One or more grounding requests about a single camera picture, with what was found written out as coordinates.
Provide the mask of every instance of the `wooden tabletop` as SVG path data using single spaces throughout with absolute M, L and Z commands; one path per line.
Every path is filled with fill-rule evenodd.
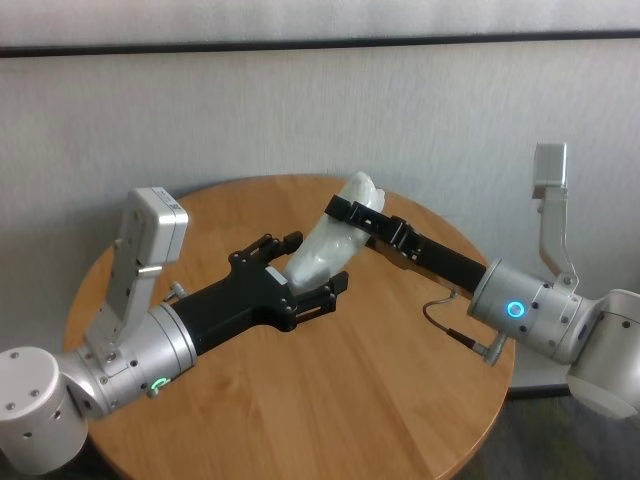
M 189 228 L 171 281 L 196 291 L 224 277 L 230 252 L 264 233 L 308 233 L 343 181 L 322 176 L 253 178 L 180 200 Z M 385 212 L 484 261 L 455 228 L 387 193 Z M 65 347 L 102 303 L 112 260 L 105 252 L 73 303 Z M 285 259 L 274 262 L 283 268 Z M 346 268 L 336 312 L 290 333 L 255 327 L 198 358 L 154 400 L 146 397 L 91 424 L 98 449 L 125 477 L 222 480 L 449 478 L 473 455 L 502 406 L 513 371 L 509 341 L 491 368 L 422 316 L 448 295 L 434 282 L 363 251 Z M 466 299 L 433 308 L 443 323 L 488 343 Z

